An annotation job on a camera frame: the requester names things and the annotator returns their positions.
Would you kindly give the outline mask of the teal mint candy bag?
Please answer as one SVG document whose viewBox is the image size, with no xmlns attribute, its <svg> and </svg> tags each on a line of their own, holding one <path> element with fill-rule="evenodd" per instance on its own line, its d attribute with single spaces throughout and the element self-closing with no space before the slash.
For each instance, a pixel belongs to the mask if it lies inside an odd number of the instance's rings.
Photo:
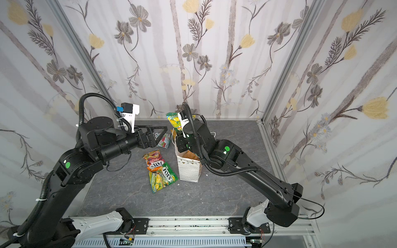
<svg viewBox="0 0 397 248">
<path fill-rule="evenodd" d="M 162 147 L 162 148 L 167 149 L 169 147 L 171 141 L 172 141 L 171 134 L 165 133 L 163 135 L 163 137 L 161 138 L 161 140 L 159 141 L 159 143 L 157 144 L 157 147 Z"/>
</svg>

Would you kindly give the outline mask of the green spring candy bag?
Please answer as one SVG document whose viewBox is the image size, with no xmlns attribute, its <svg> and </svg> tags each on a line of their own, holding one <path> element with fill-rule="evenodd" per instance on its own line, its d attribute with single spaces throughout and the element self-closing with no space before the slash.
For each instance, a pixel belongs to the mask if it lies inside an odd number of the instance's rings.
<svg viewBox="0 0 397 248">
<path fill-rule="evenodd" d="M 178 113 L 174 113 L 174 112 L 167 113 L 166 117 L 175 130 L 182 131 L 182 124 L 179 119 Z"/>
</svg>

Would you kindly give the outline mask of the orange fruits candy bag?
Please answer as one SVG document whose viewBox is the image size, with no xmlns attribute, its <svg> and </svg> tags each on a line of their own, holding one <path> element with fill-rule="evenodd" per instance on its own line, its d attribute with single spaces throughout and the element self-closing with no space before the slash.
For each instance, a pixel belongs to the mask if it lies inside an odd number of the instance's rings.
<svg viewBox="0 0 397 248">
<path fill-rule="evenodd" d="M 154 150 L 145 154 L 143 159 L 146 162 L 147 169 L 152 173 L 161 169 L 165 164 L 165 160 L 163 159 L 160 150 Z"/>
</svg>

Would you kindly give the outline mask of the white patterned paper bag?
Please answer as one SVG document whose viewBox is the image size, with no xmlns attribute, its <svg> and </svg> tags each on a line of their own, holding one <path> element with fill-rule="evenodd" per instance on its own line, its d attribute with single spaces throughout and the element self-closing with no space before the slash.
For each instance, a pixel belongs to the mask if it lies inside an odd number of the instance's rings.
<svg viewBox="0 0 397 248">
<path fill-rule="evenodd" d="M 176 146 L 176 131 L 174 129 L 171 131 L 177 157 L 179 179 L 188 182 L 198 182 L 203 168 L 198 156 L 190 150 L 180 153 Z"/>
</svg>

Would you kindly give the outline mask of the green tea candy bag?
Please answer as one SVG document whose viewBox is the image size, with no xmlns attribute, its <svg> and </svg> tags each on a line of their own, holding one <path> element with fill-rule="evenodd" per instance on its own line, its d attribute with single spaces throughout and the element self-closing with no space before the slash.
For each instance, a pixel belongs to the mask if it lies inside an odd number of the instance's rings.
<svg viewBox="0 0 397 248">
<path fill-rule="evenodd" d="M 149 182 L 153 193 L 177 182 L 177 174 L 172 170 L 168 163 L 163 164 L 157 171 L 149 172 Z"/>
</svg>

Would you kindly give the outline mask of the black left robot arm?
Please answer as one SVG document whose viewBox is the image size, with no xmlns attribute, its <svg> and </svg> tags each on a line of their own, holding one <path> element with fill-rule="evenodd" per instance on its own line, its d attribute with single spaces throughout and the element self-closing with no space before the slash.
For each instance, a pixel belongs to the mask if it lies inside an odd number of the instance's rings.
<svg viewBox="0 0 397 248">
<path fill-rule="evenodd" d="M 154 136 L 156 129 L 161 130 L 158 137 Z M 18 243 L 22 248 L 71 248 L 80 230 L 63 215 L 75 197 L 110 160 L 135 148 L 156 147 L 167 130 L 166 126 L 138 125 L 124 131 L 115 128 L 109 117 L 80 124 L 76 147 L 60 156 L 31 214 L 22 225 L 9 230 L 9 240 L 1 247 Z"/>
</svg>

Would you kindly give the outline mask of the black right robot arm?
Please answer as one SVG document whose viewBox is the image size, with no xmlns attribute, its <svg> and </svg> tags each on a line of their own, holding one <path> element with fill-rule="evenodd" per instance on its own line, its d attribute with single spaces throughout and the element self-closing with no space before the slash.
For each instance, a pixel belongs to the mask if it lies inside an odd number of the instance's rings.
<svg viewBox="0 0 397 248">
<path fill-rule="evenodd" d="M 192 123 L 183 120 L 176 146 L 180 153 L 190 151 L 197 155 L 209 172 L 222 177 L 239 176 L 266 197 L 258 206 L 247 208 L 243 216 L 245 226 L 254 228 L 272 222 L 289 227 L 298 219 L 297 202 L 303 187 L 289 184 L 261 168 L 230 140 L 215 139 L 207 125 L 198 119 Z"/>
</svg>

